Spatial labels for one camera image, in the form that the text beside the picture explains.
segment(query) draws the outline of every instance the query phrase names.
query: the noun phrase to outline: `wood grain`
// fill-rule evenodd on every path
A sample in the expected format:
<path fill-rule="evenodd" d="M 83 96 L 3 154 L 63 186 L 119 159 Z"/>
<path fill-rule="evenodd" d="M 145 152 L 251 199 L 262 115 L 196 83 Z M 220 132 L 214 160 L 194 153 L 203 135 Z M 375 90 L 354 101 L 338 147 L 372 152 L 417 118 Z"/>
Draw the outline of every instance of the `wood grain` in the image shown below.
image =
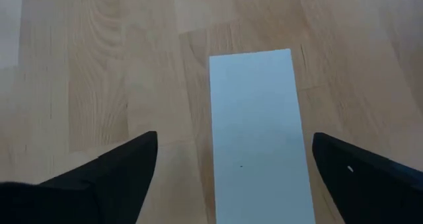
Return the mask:
<path fill-rule="evenodd" d="M 316 220 L 342 223 L 312 135 L 423 170 L 422 9 L 423 0 L 22 0 L 18 64 L 0 66 L 0 180 L 41 182 L 157 130 L 139 221 L 215 223 L 208 57 L 290 48 Z"/>

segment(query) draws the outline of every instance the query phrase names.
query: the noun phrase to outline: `wooden floor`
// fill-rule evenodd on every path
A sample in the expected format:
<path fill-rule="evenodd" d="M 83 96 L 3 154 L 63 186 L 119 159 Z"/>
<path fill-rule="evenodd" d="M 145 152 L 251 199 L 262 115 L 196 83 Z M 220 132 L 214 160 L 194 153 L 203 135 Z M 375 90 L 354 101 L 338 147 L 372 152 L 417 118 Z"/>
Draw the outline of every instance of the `wooden floor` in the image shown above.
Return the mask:
<path fill-rule="evenodd" d="M 157 130 L 139 222 L 215 223 L 208 57 L 282 48 L 317 223 L 342 218 L 314 132 L 423 170 L 423 0 L 22 0 L 18 63 L 0 60 L 0 180 L 41 182 Z"/>

